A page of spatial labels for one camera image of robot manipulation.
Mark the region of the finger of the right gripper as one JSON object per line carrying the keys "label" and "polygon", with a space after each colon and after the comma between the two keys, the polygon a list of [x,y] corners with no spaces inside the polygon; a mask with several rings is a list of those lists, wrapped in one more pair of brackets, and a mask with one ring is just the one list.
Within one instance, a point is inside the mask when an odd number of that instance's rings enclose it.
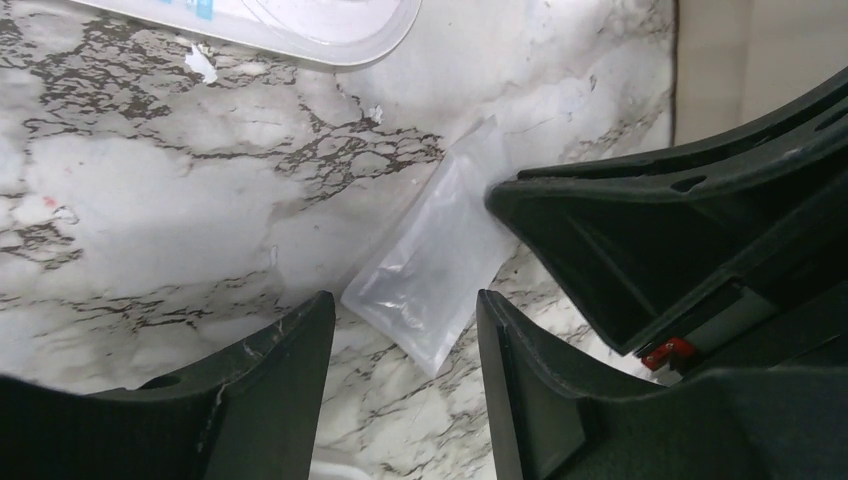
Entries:
{"label": "finger of the right gripper", "polygon": [[847,278],[847,75],[698,141],[523,170],[486,205],[621,354],[788,312]]}

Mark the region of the clear zip bag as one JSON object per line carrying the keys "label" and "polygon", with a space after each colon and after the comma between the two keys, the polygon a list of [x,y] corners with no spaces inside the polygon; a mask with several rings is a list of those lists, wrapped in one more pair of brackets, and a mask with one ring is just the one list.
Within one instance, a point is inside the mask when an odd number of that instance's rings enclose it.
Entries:
{"label": "clear zip bag", "polygon": [[365,262],[341,303],[438,375],[469,324],[476,293],[516,247],[486,195],[515,170],[495,117],[448,148],[397,226]]}

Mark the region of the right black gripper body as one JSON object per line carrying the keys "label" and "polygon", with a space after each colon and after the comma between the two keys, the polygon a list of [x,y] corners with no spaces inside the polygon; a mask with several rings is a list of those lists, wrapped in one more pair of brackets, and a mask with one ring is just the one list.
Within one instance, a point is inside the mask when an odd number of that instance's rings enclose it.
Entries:
{"label": "right black gripper body", "polygon": [[686,255],[648,280],[659,304],[629,340],[651,371],[847,362],[847,255]]}

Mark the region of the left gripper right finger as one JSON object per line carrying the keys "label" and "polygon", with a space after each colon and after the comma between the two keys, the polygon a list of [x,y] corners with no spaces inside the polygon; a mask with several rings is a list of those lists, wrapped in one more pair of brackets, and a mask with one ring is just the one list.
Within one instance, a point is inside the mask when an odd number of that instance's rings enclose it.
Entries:
{"label": "left gripper right finger", "polygon": [[500,479],[843,479],[847,372],[719,369],[670,387],[616,370],[482,290]]}

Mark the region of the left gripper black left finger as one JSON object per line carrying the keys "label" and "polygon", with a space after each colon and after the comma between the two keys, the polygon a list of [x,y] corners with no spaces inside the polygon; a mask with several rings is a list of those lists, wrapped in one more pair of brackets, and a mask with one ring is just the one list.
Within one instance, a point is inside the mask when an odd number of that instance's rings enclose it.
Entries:
{"label": "left gripper black left finger", "polygon": [[305,479],[335,330],[316,293],[141,387],[80,395],[1,379],[5,479]]}

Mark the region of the beige plastic bin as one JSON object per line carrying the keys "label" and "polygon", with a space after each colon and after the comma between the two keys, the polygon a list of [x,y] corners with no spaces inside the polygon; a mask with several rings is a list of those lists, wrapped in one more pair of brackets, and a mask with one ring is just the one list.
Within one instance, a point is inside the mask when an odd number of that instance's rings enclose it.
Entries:
{"label": "beige plastic bin", "polygon": [[680,1],[674,141],[759,118],[846,66],[842,0]]}

